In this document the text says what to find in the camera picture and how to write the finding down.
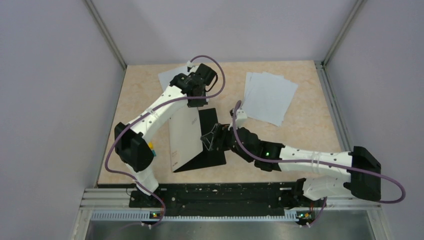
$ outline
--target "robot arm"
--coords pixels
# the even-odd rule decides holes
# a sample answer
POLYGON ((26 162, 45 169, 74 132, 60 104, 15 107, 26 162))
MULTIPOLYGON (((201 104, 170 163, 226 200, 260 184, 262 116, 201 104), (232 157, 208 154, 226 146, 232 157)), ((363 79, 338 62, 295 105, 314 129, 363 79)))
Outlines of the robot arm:
MULTIPOLYGON (((206 99, 176 99, 206 96, 206 86, 209 86, 216 77, 217 73, 204 64, 192 67, 188 75, 183 73, 176 75, 159 98, 140 114, 140 116, 147 113, 149 115, 133 125, 117 142, 115 152, 137 181, 149 191, 154 192, 159 186, 151 165, 154 155, 148 145, 152 136, 183 106, 187 105, 189 108, 195 108, 208 104, 206 99), (171 100, 176 101, 158 108, 158 106, 171 100)), ((140 116, 131 120, 127 125, 136 121, 140 116)), ((115 126, 115 139, 127 125, 120 122, 115 126)))
POLYGON ((380 163, 364 147, 355 146, 353 151, 345 152, 319 152, 263 141, 255 133, 240 127, 247 119, 247 115, 242 109, 238 109, 235 114, 237 135, 244 148, 262 159, 281 160, 282 162, 263 162, 248 155, 237 143, 232 124, 217 123, 211 132, 201 137, 209 151, 231 150, 249 163, 254 161, 254 166, 263 171, 303 171, 324 175, 297 180, 296 187, 292 189, 294 196, 304 196, 316 201, 329 196, 352 194, 364 200, 380 200, 381 179, 379 177, 320 164, 320 162, 334 163, 379 174, 381 172, 380 163), (284 160, 315 160, 316 163, 283 162, 284 160))

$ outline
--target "white wall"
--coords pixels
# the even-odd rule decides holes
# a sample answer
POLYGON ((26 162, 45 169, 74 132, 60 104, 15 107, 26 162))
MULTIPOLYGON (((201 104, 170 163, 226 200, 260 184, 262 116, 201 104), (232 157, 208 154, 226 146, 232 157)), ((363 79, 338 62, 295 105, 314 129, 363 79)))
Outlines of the white wall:
POLYGON ((93 0, 129 65, 322 60, 355 0, 93 0))
MULTIPOLYGON (((406 188, 384 205, 395 239, 423 239, 424 1, 367 1, 329 65, 348 130, 406 188)), ((382 181, 383 197, 400 191, 382 181)))
POLYGON ((0 239, 69 239, 123 71, 83 1, 0 1, 0 239))

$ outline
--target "beige table surface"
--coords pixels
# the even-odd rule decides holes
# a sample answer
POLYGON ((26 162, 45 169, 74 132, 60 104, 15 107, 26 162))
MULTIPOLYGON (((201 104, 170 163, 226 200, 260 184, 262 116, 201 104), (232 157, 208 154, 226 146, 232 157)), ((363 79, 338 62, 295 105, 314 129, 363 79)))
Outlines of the beige table surface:
MULTIPOLYGON (((201 59, 196 60, 196 63, 201 63, 201 59)), ((158 74, 181 65, 128 66, 106 152, 113 143, 115 125, 119 122, 127 124, 162 94, 158 74)), ((207 63, 207 65, 211 66, 222 80, 219 69, 213 63, 207 63)), ((311 151, 340 152, 336 131, 313 61, 226 62, 221 63, 221 66, 226 76, 225 89, 219 96, 210 99, 207 106, 201 108, 216 108, 218 121, 221 124, 230 123, 229 110, 234 108, 237 100, 243 99, 246 72, 261 73, 265 71, 284 75, 287 80, 299 86, 284 116, 282 125, 277 127, 267 122, 248 118, 244 127, 252 133, 256 133, 259 139, 264 141, 283 143, 311 151)), ((220 87, 221 82, 216 84, 211 94, 217 92, 220 87)), ((159 183, 282 182, 316 176, 307 172, 262 171, 254 167, 253 162, 247 163, 231 151, 225 152, 226 165, 173 173, 171 172, 168 124, 164 124, 156 132, 151 142, 157 154, 153 160, 153 171, 159 183)), ((109 167, 129 172, 115 152, 110 158, 109 167)), ((107 172, 103 163, 99 184, 132 182, 132 179, 127 176, 107 172)))

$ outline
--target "table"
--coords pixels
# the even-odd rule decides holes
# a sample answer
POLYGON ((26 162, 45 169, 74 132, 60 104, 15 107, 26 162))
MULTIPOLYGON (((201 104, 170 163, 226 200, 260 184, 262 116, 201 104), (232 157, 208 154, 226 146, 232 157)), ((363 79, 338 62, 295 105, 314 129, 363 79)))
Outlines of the table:
MULTIPOLYGON (((248 118, 244 127, 256 133, 259 139, 278 142, 295 148, 321 152, 340 152, 341 148, 330 116, 324 93, 313 61, 269 61, 269 62, 224 62, 220 63, 226 85, 223 92, 210 99, 207 106, 199 109, 216 108, 218 121, 230 123, 229 110, 244 95, 246 72, 269 72, 284 75, 287 80, 298 84, 294 98, 285 114, 280 127, 267 122, 248 118)), ((126 124, 141 114, 161 94, 162 88, 158 74, 183 64, 129 65, 122 85, 115 117, 108 139, 106 152, 114 141, 113 129, 119 122, 126 124)), ((214 63, 207 63, 222 79, 214 63)), ((210 92, 213 94, 221 87, 218 82, 210 92)), ((309 172, 266 172, 254 167, 231 151, 225 152, 226 165, 171 172, 170 143, 168 124, 164 124, 153 136, 152 141, 157 156, 153 160, 153 171, 159 183, 248 183, 248 182, 291 182, 304 177, 315 177, 309 172)), ((113 170, 128 172, 119 156, 113 152, 109 167, 113 170)), ((99 184, 133 183, 127 176, 110 173, 104 163, 98 179, 99 184)))

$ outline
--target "black cable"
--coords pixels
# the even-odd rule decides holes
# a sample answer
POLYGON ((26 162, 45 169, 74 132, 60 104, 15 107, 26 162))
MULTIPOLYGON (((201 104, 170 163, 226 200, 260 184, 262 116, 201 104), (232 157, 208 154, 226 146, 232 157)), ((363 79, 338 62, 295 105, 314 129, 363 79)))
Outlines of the black cable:
POLYGON ((206 92, 208 93, 210 90, 212 90, 212 88, 214 88, 215 84, 218 82, 218 74, 215 77, 215 81, 213 82, 212 86, 209 88, 209 90, 206 90, 206 92))

